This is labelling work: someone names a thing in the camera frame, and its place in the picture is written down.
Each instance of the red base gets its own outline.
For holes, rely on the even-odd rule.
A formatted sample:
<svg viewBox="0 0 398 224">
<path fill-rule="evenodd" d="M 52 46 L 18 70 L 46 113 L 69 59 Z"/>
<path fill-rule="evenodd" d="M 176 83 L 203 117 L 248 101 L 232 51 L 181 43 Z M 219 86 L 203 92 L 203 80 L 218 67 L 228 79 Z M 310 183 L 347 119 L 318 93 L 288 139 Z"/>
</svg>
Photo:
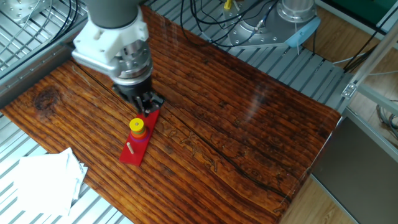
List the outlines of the red base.
<svg viewBox="0 0 398 224">
<path fill-rule="evenodd" d="M 135 140 L 131 134 L 127 137 L 126 143 L 124 143 L 122 154 L 120 155 L 119 161 L 123 163 L 132 164 L 135 166 L 140 166 L 142 158 L 144 158 L 145 151 L 147 150 L 147 146 L 152 137 L 152 133 L 154 132 L 155 124 L 157 121 L 157 117 L 159 116 L 159 111 L 157 110 L 153 113 L 150 113 L 148 117 L 144 117 L 143 115 L 137 115 L 137 118 L 140 118 L 144 121 L 145 127 L 148 129 L 148 137 L 143 140 Z M 129 148 L 127 147 L 127 142 L 130 143 L 134 154 L 131 154 Z"/>
</svg>

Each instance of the cable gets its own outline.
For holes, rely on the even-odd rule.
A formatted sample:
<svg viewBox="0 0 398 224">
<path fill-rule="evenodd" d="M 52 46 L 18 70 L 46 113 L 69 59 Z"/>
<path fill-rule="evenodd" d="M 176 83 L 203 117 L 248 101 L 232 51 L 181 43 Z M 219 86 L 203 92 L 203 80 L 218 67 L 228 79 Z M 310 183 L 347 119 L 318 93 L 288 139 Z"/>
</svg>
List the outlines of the cable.
<svg viewBox="0 0 398 224">
<path fill-rule="evenodd" d="M 72 26 L 74 25 L 74 23 L 76 22 L 76 19 L 77 19 L 77 15 L 78 15 L 78 8 L 79 8 L 79 0 L 75 0 L 75 15 L 73 15 L 73 19 L 72 19 L 72 21 L 70 22 L 70 25 L 68 26 L 68 28 L 66 29 L 66 31 L 65 32 L 68 32 L 71 28 L 72 28 Z"/>
<path fill-rule="evenodd" d="M 380 122 L 387 125 L 390 128 L 393 135 L 398 139 L 398 131 L 397 131 L 398 126 L 392 122 L 392 120 L 394 118 L 397 118 L 397 116 L 394 114 L 391 114 L 390 117 L 387 118 L 385 109 L 382 108 L 380 105 L 376 105 L 376 111 L 377 111 L 377 116 L 380 119 Z"/>
<path fill-rule="evenodd" d="M 218 22 L 207 22 L 207 21 L 203 21 L 199 18 L 197 18 L 196 15 L 192 15 L 196 20 L 198 20 L 199 22 L 203 23 L 203 24 L 207 24 L 207 25 L 217 25 L 217 24 L 222 24 L 228 21 L 232 21 L 233 19 L 238 18 L 239 16 L 243 16 L 243 14 L 247 13 L 248 11 L 250 11 L 251 9 L 253 9 L 254 7 L 256 7 L 260 2 L 262 2 L 262 0 L 257 0 L 255 3 L 253 3 L 248 9 L 246 9 L 245 11 L 243 11 L 242 13 L 239 13 L 237 16 L 231 17 L 229 19 L 226 19 L 224 21 L 218 21 Z"/>
<path fill-rule="evenodd" d="M 337 61 L 337 62 L 333 62 L 333 64 L 336 65 L 336 64 L 341 63 L 341 62 L 346 62 L 346 61 L 350 60 L 351 58 L 354 58 L 354 57 L 350 57 L 350 58 L 346 58 L 346 59 L 344 59 L 344 60 L 340 60 L 340 61 Z"/>
<path fill-rule="evenodd" d="M 361 47 L 361 49 L 355 54 L 355 56 L 346 64 L 346 66 L 344 67 L 344 72 L 347 72 L 347 68 L 350 66 L 351 62 L 363 51 L 363 49 L 365 49 L 365 47 L 370 43 L 370 41 L 373 39 L 374 36 L 376 36 L 376 34 L 378 32 L 381 31 L 381 28 L 383 27 L 383 25 L 390 19 L 390 17 L 398 10 L 398 6 L 386 17 L 386 19 L 383 21 L 383 23 L 376 28 L 376 31 L 374 31 L 373 35 L 369 38 L 369 40 Z"/>
<path fill-rule="evenodd" d="M 318 29 L 316 29 L 315 32 L 313 33 L 312 53 L 314 53 L 314 54 L 316 54 L 315 53 L 315 44 L 317 41 L 317 31 L 318 31 Z"/>
<path fill-rule="evenodd" d="M 207 42 L 207 43 L 205 43 L 205 44 L 197 44 L 197 43 L 192 42 L 192 41 L 188 38 L 187 34 L 185 33 L 185 29 L 183 28 L 182 15 L 183 15 L 183 5 L 184 5 L 184 2 L 185 2 L 185 0 L 182 0 L 182 2 L 181 2 L 181 9 L 180 9 L 180 25 L 181 25 L 182 34 L 184 35 L 184 37 L 185 37 L 191 44 L 196 45 L 197 47 L 204 47 L 204 46 L 207 46 L 207 45 L 209 45 L 209 44 L 218 44 L 217 41 L 219 41 L 219 40 L 221 40 L 221 39 L 224 39 L 224 38 L 235 28 L 235 26 L 238 24 L 238 22 L 243 18 L 243 15 L 242 15 L 241 18 L 239 18 L 238 22 L 235 22 L 235 23 L 233 24 L 233 27 L 232 27 L 229 31 L 227 31 L 227 33 L 226 33 L 224 36 L 220 37 L 219 39 L 209 41 L 209 42 Z M 194 10 L 194 8 L 193 8 L 193 6 L 192 6 L 192 4 L 191 4 L 191 14 L 194 14 L 193 10 Z M 202 34 L 204 34 L 204 32 L 203 32 L 203 30 L 201 29 L 200 24 L 199 24 L 198 21 L 197 21 L 197 24 L 198 24 L 199 30 L 202 32 Z"/>
<path fill-rule="evenodd" d="M 204 15 L 206 15 L 206 16 L 210 17 L 211 19 L 213 19 L 215 22 L 218 22 L 213 16 L 209 15 L 208 13 L 206 13 L 206 12 L 203 10 L 203 8 L 202 8 L 202 2 L 203 2 L 203 0 L 200 0 L 200 10 L 201 10 L 201 12 L 204 13 Z M 268 3 L 270 3 L 270 2 L 271 2 L 271 1 L 267 1 L 266 3 L 264 3 L 264 4 L 261 6 L 260 11 L 259 11 L 255 16 L 252 16 L 252 17 L 250 17 L 250 18 L 244 18 L 244 19 L 253 19 L 253 18 L 257 17 L 257 16 L 261 13 L 261 11 L 263 10 L 263 8 L 264 8 Z M 217 24 L 217 25 L 219 25 L 220 29 L 223 29 L 223 30 L 228 29 L 229 27 L 233 26 L 233 24 L 230 24 L 229 26 L 226 26 L 226 27 L 223 27 L 221 24 Z"/>
<path fill-rule="evenodd" d="M 44 26 L 48 23 L 49 19 L 50 19 L 50 15 L 52 12 L 52 3 L 53 0 L 50 0 L 50 10 L 49 13 L 47 14 L 44 23 L 42 24 L 42 26 L 36 31 L 36 33 L 34 35 L 32 35 L 32 37 L 25 43 L 26 45 L 28 45 L 32 40 L 35 39 L 36 35 L 44 28 Z M 24 24 L 24 26 L 21 28 L 21 30 L 14 35 L 10 42 L 4 47 L 4 49 L 0 52 L 0 55 L 9 47 L 9 45 L 12 43 L 12 41 L 22 32 L 23 28 L 25 27 L 25 25 L 28 23 L 33 11 L 35 10 L 35 8 L 32 10 L 32 12 L 30 12 L 30 14 L 27 17 L 26 23 Z M 7 59 L 5 59 L 2 63 L 0 63 L 0 68 L 5 65 L 8 61 L 10 61 L 15 55 L 17 55 L 21 50 L 23 49 L 23 47 L 21 47 L 20 49 L 16 50 L 11 56 L 9 56 Z"/>
<path fill-rule="evenodd" d="M 252 18 L 258 16 L 258 15 L 261 13 L 261 11 L 262 11 L 262 9 L 264 8 L 264 6 L 267 5 L 267 3 L 270 3 L 271 1 L 272 1 L 272 0 L 265 2 L 265 3 L 262 5 L 260 11 L 259 11 L 255 16 L 250 17 L 250 18 L 248 18 L 248 19 L 252 19 Z M 265 21 L 266 21 L 268 15 L 269 15 L 270 11 L 271 11 L 272 8 L 276 5 L 276 3 L 277 3 L 277 1 L 269 8 L 269 10 L 267 11 L 266 15 L 262 18 L 262 20 L 260 20 L 260 22 L 263 22 L 264 25 L 265 25 Z M 190 0 L 190 4 L 191 4 L 191 5 L 190 5 L 191 15 L 195 18 L 195 21 L 196 21 L 196 23 L 197 23 L 197 26 L 198 26 L 200 32 L 201 32 L 208 40 L 210 40 L 208 43 L 201 44 L 201 45 L 196 44 L 196 43 L 193 43 L 193 42 L 187 37 L 187 35 L 186 35 L 186 33 L 185 33 L 185 30 L 183 29 L 182 16 L 180 16 L 180 24 L 181 24 L 181 28 L 182 28 L 182 31 L 183 31 L 183 35 L 185 36 L 185 38 L 186 38 L 190 43 L 192 43 L 192 44 L 194 44 L 194 45 L 196 45 L 196 46 L 203 47 L 203 46 L 206 46 L 206 45 L 208 45 L 208 44 L 215 44 L 215 45 L 217 45 L 217 46 L 219 46 L 219 47 L 236 47 L 236 46 L 242 45 L 242 44 L 246 43 L 247 41 L 249 41 L 249 39 L 250 39 L 251 37 L 253 37 L 253 35 L 254 35 L 254 34 L 256 33 L 256 31 L 257 31 L 257 29 L 253 30 L 253 32 L 252 32 L 252 34 L 249 36 L 249 38 L 247 38 L 246 40 L 244 40 L 244 41 L 242 41 L 242 42 L 240 42 L 240 43 L 237 43 L 237 44 L 234 44 L 234 45 L 223 45 L 223 44 L 219 44 L 219 43 L 217 43 L 217 41 L 219 41 L 219 40 L 221 40 L 221 39 L 224 39 L 224 38 L 235 28 L 235 26 L 236 26 L 241 20 L 243 20 L 243 17 L 246 15 L 246 13 L 248 12 L 248 10 L 244 11 L 244 12 L 240 15 L 240 17 L 239 17 L 239 19 L 238 19 L 237 22 L 234 22 L 234 23 L 231 24 L 230 26 L 226 27 L 226 28 L 229 28 L 229 27 L 233 26 L 229 31 L 227 31 L 227 33 L 226 33 L 224 36 L 222 36 L 222 37 L 220 37 L 220 38 L 218 38 L 218 39 L 216 39 L 216 40 L 211 40 L 211 38 L 209 38 L 209 37 L 204 33 L 203 29 L 202 29 L 201 26 L 200 26 L 200 20 L 198 19 L 197 15 L 195 14 L 195 12 L 197 12 L 196 4 L 193 2 L 193 0 Z M 181 15 L 182 15 L 182 11 L 183 11 L 183 1 L 182 1 L 182 7 L 181 7 Z"/>
<path fill-rule="evenodd" d="M 39 5 L 40 0 L 37 1 L 35 7 L 33 8 L 32 12 L 30 12 L 30 14 L 27 16 L 26 22 L 25 24 L 21 27 L 21 29 L 11 37 L 10 41 L 8 42 L 8 44 L 4 47 L 4 49 L 2 49 L 0 51 L 0 55 L 10 46 L 10 44 L 12 44 L 12 42 L 14 41 L 14 39 L 25 29 L 25 26 L 27 25 L 30 17 L 32 16 L 32 13 L 37 9 L 37 6 Z"/>
<path fill-rule="evenodd" d="M 59 38 L 61 32 L 63 31 L 63 29 L 65 28 L 65 26 L 68 24 L 68 21 L 69 21 L 69 18 L 70 18 L 71 13 L 72 13 L 72 0 L 69 0 L 69 12 L 68 12 L 67 18 L 65 19 L 65 22 L 64 22 L 63 25 L 61 26 L 61 29 L 58 30 L 58 32 L 55 34 L 55 36 L 53 37 L 53 39 L 50 41 L 50 44 L 51 44 L 52 42 L 56 41 L 56 40 Z"/>
</svg>

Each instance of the white paper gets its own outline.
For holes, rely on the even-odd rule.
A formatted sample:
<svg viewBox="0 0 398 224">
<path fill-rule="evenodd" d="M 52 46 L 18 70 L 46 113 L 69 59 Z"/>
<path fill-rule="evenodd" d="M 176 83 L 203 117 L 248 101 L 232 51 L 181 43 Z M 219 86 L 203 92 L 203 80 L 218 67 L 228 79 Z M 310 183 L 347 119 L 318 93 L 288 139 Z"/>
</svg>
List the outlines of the white paper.
<svg viewBox="0 0 398 224">
<path fill-rule="evenodd" d="M 68 215 L 87 170 L 70 148 L 59 154 L 22 157 L 14 181 L 17 203 L 25 211 Z"/>
</svg>

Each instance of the wooden table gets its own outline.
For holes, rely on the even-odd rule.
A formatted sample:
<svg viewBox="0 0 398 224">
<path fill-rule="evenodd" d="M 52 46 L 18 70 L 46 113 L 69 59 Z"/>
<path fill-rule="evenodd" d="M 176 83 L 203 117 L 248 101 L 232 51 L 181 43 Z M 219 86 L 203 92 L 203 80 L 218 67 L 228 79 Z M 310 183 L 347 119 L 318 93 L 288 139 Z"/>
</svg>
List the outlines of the wooden table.
<svg viewBox="0 0 398 224">
<path fill-rule="evenodd" d="M 278 223 L 340 114 L 143 12 L 167 102 L 140 167 L 118 162 L 134 108 L 73 61 L 1 112 L 50 153 L 72 147 L 85 182 L 134 223 Z"/>
</svg>

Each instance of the green panel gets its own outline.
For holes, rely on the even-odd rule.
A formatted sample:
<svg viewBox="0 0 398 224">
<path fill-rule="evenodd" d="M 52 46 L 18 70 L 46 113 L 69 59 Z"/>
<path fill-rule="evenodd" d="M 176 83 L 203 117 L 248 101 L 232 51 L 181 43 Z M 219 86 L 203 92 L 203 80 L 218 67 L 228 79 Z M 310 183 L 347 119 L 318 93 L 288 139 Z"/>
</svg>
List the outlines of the green panel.
<svg viewBox="0 0 398 224">
<path fill-rule="evenodd" d="M 334 3 L 376 25 L 396 0 L 332 0 Z"/>
</svg>

